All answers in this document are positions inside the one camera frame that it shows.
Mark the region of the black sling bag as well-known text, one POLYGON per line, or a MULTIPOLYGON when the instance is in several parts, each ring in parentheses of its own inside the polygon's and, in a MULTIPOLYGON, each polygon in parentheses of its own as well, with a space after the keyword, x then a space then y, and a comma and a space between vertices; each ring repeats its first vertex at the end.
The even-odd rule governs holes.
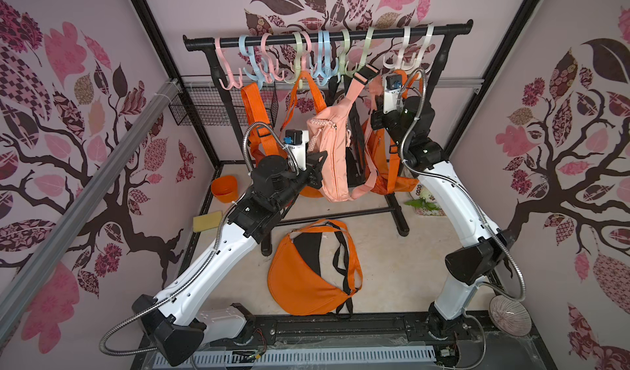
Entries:
MULTIPOLYGON (((332 106, 342 95, 349 91, 351 78, 342 75, 340 79, 331 78, 327 83, 327 91, 324 93, 326 105, 332 106)), ((350 129, 350 146, 346 147, 346 171, 350 188, 363 185, 367 181, 366 161, 364 152, 364 133, 359 120, 359 113, 354 102, 348 117, 347 128, 350 129)))

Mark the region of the orange bag with black back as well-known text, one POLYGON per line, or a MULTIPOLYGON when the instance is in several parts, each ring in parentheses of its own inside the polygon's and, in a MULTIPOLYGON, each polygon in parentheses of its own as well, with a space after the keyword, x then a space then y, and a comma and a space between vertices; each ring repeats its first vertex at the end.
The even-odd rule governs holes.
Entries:
POLYGON ((363 270, 347 225, 323 219, 292 230, 277 247, 267 286, 276 303, 292 316, 334 314, 339 319, 351 318, 353 296, 363 287, 363 270), (323 278, 320 251, 327 233, 337 241, 331 266, 343 277, 341 287, 323 278))

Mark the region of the dark orange bag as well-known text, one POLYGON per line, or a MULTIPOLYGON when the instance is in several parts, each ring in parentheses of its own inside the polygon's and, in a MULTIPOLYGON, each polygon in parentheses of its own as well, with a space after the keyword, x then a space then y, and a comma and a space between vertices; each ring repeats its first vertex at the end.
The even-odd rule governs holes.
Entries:
POLYGON ((372 158, 377 173, 377 181, 372 192, 381 195, 394 194, 395 192, 411 193, 418 186, 418 180, 404 177, 399 173, 401 161, 398 155, 398 147, 394 140, 388 139, 384 128, 377 128, 375 114, 377 113, 378 97, 383 97, 385 88, 382 76, 378 75, 368 86, 370 94, 370 117, 364 127, 369 127, 372 132, 367 138, 366 150, 372 158))
MULTIPOLYGON (((271 124, 257 84, 244 86, 241 89, 241 97, 249 125, 255 122, 271 124)), ((273 138, 273 134, 274 132, 272 130, 258 126, 248 136, 247 145, 256 163, 272 155, 279 155, 286 158, 285 151, 273 138)))

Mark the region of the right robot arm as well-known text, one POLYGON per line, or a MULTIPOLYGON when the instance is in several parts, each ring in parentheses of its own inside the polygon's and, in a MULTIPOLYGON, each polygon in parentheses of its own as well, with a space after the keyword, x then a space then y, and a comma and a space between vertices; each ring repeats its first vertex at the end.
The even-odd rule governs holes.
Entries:
POLYGON ((464 322, 469 302, 480 286, 488 286, 487 276, 499 263, 516 273, 519 293, 526 294, 523 273, 510 254, 515 235, 500 227, 482 211, 457 176, 441 146, 429 137, 434 112, 428 101, 428 81, 424 69, 407 75, 392 71, 383 80, 383 89, 374 94, 376 103, 372 128, 387 131, 393 142, 390 150, 420 184, 429 190, 449 218, 460 249, 446 255, 448 277, 441 294, 428 310, 428 332, 436 340, 446 340, 464 322))

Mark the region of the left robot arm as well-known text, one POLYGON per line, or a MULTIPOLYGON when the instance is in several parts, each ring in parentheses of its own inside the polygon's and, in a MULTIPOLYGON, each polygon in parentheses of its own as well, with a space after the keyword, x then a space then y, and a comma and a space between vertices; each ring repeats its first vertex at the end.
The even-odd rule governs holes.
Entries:
POLYGON ((223 214, 213 246, 207 248, 178 278, 155 296, 141 295, 134 302, 134 316, 106 332, 100 351, 109 356, 136 355, 136 350, 113 350, 107 342, 116 332, 139 322, 150 345, 176 367, 185 363, 205 342, 210 330, 200 309, 221 280, 244 256, 268 237, 307 186, 322 185, 326 153, 308 155, 306 130, 287 130, 284 137, 271 135, 285 152, 251 163, 244 155, 251 185, 223 214))

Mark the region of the pink fanny pack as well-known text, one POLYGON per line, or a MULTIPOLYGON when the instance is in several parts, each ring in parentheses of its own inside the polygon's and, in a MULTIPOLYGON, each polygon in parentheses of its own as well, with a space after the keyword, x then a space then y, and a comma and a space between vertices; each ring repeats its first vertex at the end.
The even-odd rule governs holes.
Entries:
POLYGON ((377 183, 378 171, 369 153, 364 156, 369 176, 362 185, 350 189, 346 163, 346 148, 351 135, 348 128, 351 107, 366 84, 377 77, 378 69, 369 64, 354 73, 347 94, 337 104, 326 107, 307 121, 309 142, 308 153, 327 152, 323 163, 323 187, 321 194, 330 202, 356 200, 371 192, 377 183))

